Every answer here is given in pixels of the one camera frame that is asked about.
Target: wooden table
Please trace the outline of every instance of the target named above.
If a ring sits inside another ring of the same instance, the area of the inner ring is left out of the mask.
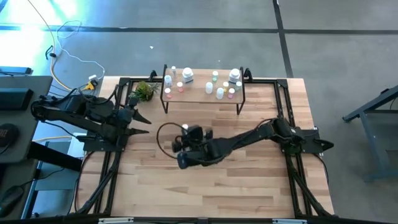
[[[105,77],[99,95],[108,97],[119,78]],[[313,128],[304,80],[291,78],[288,84],[296,125]],[[162,154],[155,140],[159,126],[169,121],[211,127],[215,138],[230,137],[252,129],[262,119],[276,117],[276,108],[274,87],[264,84],[246,85],[246,104],[239,116],[234,105],[174,103],[165,114],[159,96],[140,103],[140,114],[152,124],[133,121],[131,126],[150,133],[132,136],[122,154],[112,216],[294,217],[285,158],[276,143],[259,141],[234,151],[217,165],[180,170],[177,161]],[[160,133],[161,145],[171,152],[171,141],[179,133],[178,128],[165,126]],[[78,191],[79,207],[98,185],[103,157],[104,153],[96,152],[86,163]],[[303,154],[303,164],[308,187],[333,213],[322,163]],[[302,193],[297,192],[304,212]],[[103,196],[101,211],[107,196]]]
[[[229,87],[227,87],[227,92],[224,94],[224,97],[221,100],[216,98],[216,92],[218,88],[224,88],[223,83],[228,82],[229,80],[229,73],[231,70],[210,70],[210,69],[192,69],[193,72],[193,82],[187,83],[183,85],[183,93],[178,92],[177,82],[183,82],[182,78],[182,71],[183,69],[178,68],[176,69],[176,76],[174,77],[172,70],[170,68],[166,69],[165,75],[170,75],[172,77],[172,87],[171,89],[171,98],[168,98],[164,93],[164,90],[167,86],[163,86],[162,92],[162,104],[166,102],[165,113],[168,112],[169,103],[176,102],[176,103],[215,103],[215,104],[232,104],[236,105],[236,113],[239,115],[243,104],[244,104],[244,86],[242,90],[236,91],[232,99],[227,97],[228,90],[230,88],[235,88],[234,83],[229,83]],[[213,82],[213,71],[218,72],[218,80],[217,82]],[[242,82],[242,71],[239,81]],[[205,93],[206,83],[211,82],[213,84],[213,92],[211,94]]]

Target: white cable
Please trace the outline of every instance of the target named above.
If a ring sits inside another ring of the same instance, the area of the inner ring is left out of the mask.
[[[77,27],[77,29],[75,29],[74,31],[72,31],[72,32],[71,32],[69,35],[67,35],[67,36],[61,36],[61,35],[59,35],[59,34],[58,34],[59,30],[60,30],[63,26],[65,26],[66,24],[68,24],[69,22],[79,22],[79,26]],[[60,26],[60,27],[57,29],[57,36],[56,36],[57,43],[58,43],[58,45],[60,46],[61,50],[63,50],[64,52],[66,52],[66,53],[69,55],[69,57],[73,57],[73,58],[75,58],[75,59],[77,59],[77,60],[79,60],[79,61],[81,61],[81,62],[85,62],[85,63],[95,63],[95,64],[97,64],[99,67],[101,67],[101,68],[102,68],[102,76],[98,78],[98,79],[100,80],[100,79],[104,78],[104,76],[105,76],[105,68],[104,68],[102,65],[100,65],[100,64],[99,64],[98,62],[96,62],[96,61],[86,61],[86,60],[82,60],[82,59],[80,59],[80,58],[78,58],[78,57],[76,57],[76,56],[74,56],[74,55],[71,55],[67,50],[65,50],[65,49],[62,48],[62,45],[61,45],[61,43],[60,43],[60,41],[59,41],[59,39],[58,39],[59,37],[60,37],[60,38],[63,38],[63,39],[66,39],[66,38],[68,38],[68,37],[71,37],[73,34],[76,34],[76,33],[79,31],[80,26],[81,26],[81,21],[66,21],[62,26]]]

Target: gray metal frame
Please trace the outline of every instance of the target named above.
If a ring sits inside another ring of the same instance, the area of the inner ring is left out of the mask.
[[[354,110],[347,116],[343,117],[343,120],[346,123],[349,123],[355,118],[360,118],[363,128],[365,130],[366,137],[369,142],[369,146],[371,148],[374,160],[377,164],[377,171],[373,174],[365,175],[364,181],[374,181],[381,178],[386,177],[398,177],[398,169],[393,169],[390,167],[390,160],[388,158],[387,151],[385,149],[381,149],[376,144],[376,135],[374,130],[372,130],[371,126],[369,125],[369,118],[368,114],[371,113],[398,113],[398,111],[391,111],[391,110],[377,110],[380,106],[385,105],[386,103],[390,102],[391,100],[398,97],[398,85],[394,88],[391,88],[387,91],[382,92],[379,96],[375,99],[369,101],[365,105],[361,106],[360,108]]]

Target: concrete floor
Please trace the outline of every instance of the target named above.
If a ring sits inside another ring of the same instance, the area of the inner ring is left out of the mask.
[[[96,27],[277,28],[272,0],[32,2],[52,25],[79,19],[84,26]],[[398,29],[394,0],[279,2],[285,29]],[[27,2],[14,0],[1,11],[0,23],[42,21]],[[396,222],[398,179],[363,182],[362,176],[374,168],[368,142],[358,120],[346,124],[341,117],[397,84],[398,35],[290,34],[286,39],[293,75],[305,79],[314,122],[322,138],[335,143],[325,153],[325,162],[336,214]],[[286,77],[278,34],[80,32],[62,42],[71,54],[97,60],[106,75],[148,75],[167,63],[194,68],[244,66],[255,77]],[[51,44],[49,32],[29,26],[0,31],[1,63],[49,75],[44,52]],[[55,73],[65,84],[78,86],[88,76],[101,74],[101,69],[61,55]],[[71,126],[69,130],[78,131]],[[54,135],[64,133],[40,125],[35,138]]]

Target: potted plant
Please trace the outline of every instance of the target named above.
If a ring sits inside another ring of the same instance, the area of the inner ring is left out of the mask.
[[[141,102],[150,101],[158,89],[158,83],[148,84],[141,81],[138,83],[136,90],[131,93],[130,98],[136,98]]]

